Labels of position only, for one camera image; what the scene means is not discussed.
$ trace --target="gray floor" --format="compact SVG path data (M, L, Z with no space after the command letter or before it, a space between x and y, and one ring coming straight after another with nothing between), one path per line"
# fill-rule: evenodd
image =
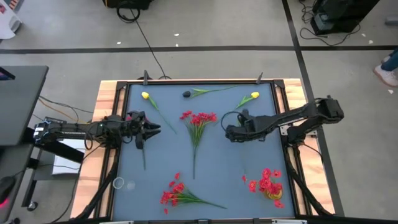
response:
M288 0L297 31L304 27L302 6ZM398 45L398 28L383 20L397 14L398 1L381 0L361 23L362 29L343 45ZM97 0L28 0L19 11L24 25L18 35L4 40L0 49L75 49L146 47L135 24L125 24L114 9ZM154 47L281 45L292 46L283 5L277 0L156 0L139 20ZM342 35L330 35L334 43ZM323 45L303 40L301 45ZM395 158L398 109L396 92L390 94L372 73L388 51L303 52L315 96L331 94L346 118L325 126L326 140L346 216L398 219L395 211L398 176ZM172 78L301 78L294 51L157 52ZM135 79L144 69L153 77L160 69L150 53L0 54L1 65L48 65L42 95L79 108L93 110L101 80ZM65 119L38 104L43 118ZM80 119L91 119L80 113ZM37 123L32 118L30 126ZM21 187L25 190L26 180ZM44 223L67 206L72 180L39 182L33 196L34 212L20 207L11 217L22 223Z

